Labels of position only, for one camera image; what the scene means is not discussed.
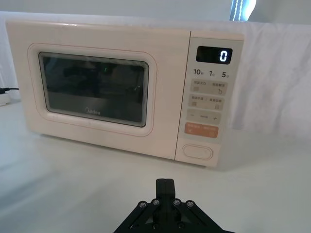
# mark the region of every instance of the light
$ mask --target light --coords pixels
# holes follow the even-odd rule
[[[247,21],[256,6],[256,0],[235,0],[233,3],[230,15],[232,21]]]
[[[246,1],[245,7],[242,13],[242,17],[244,18],[245,21],[249,19],[253,10],[255,9],[255,6],[256,6],[256,0]]]

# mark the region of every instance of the microwave window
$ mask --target microwave window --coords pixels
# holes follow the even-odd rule
[[[146,62],[41,52],[39,63],[50,112],[146,125]]]

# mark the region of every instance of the digital display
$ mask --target digital display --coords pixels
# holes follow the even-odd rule
[[[199,46],[196,54],[197,62],[230,64],[232,49]]]

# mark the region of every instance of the button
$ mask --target button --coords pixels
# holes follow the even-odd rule
[[[224,96],[227,92],[228,83],[221,81],[211,81],[204,79],[193,79],[191,81],[191,91]]]
[[[224,107],[224,102],[225,100],[219,97],[190,95],[188,105],[195,108],[205,108],[221,111]]]
[[[218,112],[204,111],[198,109],[188,109],[186,119],[206,124],[219,125],[221,114]]]
[[[218,127],[187,122],[185,126],[185,133],[216,138],[218,136]]]
[[[203,146],[185,145],[182,150],[186,156],[197,159],[210,159],[213,156],[211,148]]]

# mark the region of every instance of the microwave oven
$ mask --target microwave oven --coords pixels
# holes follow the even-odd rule
[[[216,166],[243,35],[6,22],[28,127]]]

